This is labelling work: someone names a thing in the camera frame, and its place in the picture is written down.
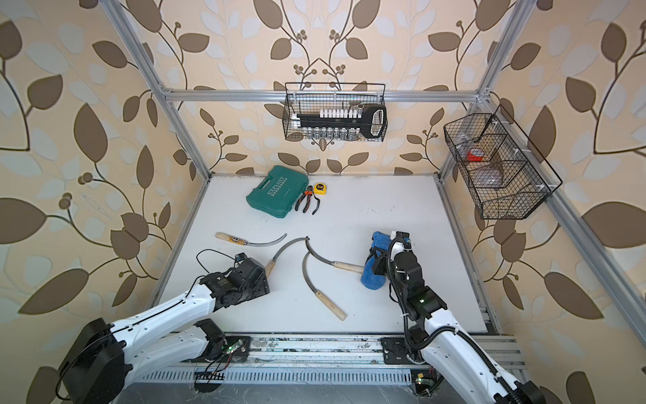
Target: wire basket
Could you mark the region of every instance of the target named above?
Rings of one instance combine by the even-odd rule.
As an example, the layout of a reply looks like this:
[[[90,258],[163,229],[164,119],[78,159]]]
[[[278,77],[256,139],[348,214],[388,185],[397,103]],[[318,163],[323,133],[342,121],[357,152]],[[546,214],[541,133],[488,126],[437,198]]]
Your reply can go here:
[[[383,142],[385,84],[285,83],[285,139]]]
[[[563,181],[527,134],[529,146],[518,146],[505,129],[509,114],[470,114],[444,126],[446,144],[455,159],[482,219],[524,219]],[[545,161],[553,178],[545,178],[526,153]]]

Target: red and black pliers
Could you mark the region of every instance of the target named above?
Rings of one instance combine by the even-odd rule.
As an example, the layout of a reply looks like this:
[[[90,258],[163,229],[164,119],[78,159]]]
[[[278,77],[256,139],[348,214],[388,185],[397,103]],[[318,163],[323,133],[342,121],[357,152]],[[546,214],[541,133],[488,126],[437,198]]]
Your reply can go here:
[[[301,195],[300,198],[296,201],[296,206],[294,207],[294,210],[297,211],[298,207],[300,206],[300,203],[303,202],[303,199],[305,199],[305,197],[307,197],[307,201],[305,202],[305,207],[303,207],[303,213],[307,212],[307,210],[309,209],[309,203],[312,201],[312,196],[314,196],[314,199],[317,200],[317,208],[314,209],[314,212],[312,212],[312,215],[314,215],[318,210],[321,200],[318,199],[316,195],[314,195],[314,188],[312,188],[311,185],[307,186],[307,189],[303,192],[303,195]]]

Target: tape measure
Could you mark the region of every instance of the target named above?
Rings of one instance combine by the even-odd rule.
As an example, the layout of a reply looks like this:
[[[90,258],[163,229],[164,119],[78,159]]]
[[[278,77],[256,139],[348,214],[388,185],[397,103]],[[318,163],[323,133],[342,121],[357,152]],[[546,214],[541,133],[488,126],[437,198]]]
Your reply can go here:
[[[325,192],[328,191],[328,187],[326,187],[325,184],[322,182],[317,183],[314,185],[314,193],[317,195],[325,195]]]

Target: toolbox handle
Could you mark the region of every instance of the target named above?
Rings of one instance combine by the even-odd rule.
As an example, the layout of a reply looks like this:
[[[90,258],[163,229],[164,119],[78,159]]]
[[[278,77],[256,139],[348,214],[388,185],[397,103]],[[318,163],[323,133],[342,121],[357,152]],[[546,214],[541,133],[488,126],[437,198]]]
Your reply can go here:
[[[256,187],[256,189],[263,189],[265,186],[271,181],[273,177],[271,175],[267,175],[264,180]]]

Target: blue cloth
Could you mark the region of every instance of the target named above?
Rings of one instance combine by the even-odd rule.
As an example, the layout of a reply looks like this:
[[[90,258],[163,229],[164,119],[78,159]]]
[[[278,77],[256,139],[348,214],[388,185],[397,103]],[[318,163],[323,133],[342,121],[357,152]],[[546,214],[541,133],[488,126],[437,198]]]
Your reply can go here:
[[[372,245],[371,247],[382,248],[383,250],[388,250],[390,246],[390,236],[383,234],[380,231],[372,233]],[[381,256],[382,253],[377,251],[377,256]],[[364,272],[361,275],[361,283],[371,290],[377,290],[380,287],[384,286],[386,283],[385,275],[375,275],[372,273],[372,266],[375,264],[375,256],[371,255],[368,261],[366,261],[366,266],[364,267]]]

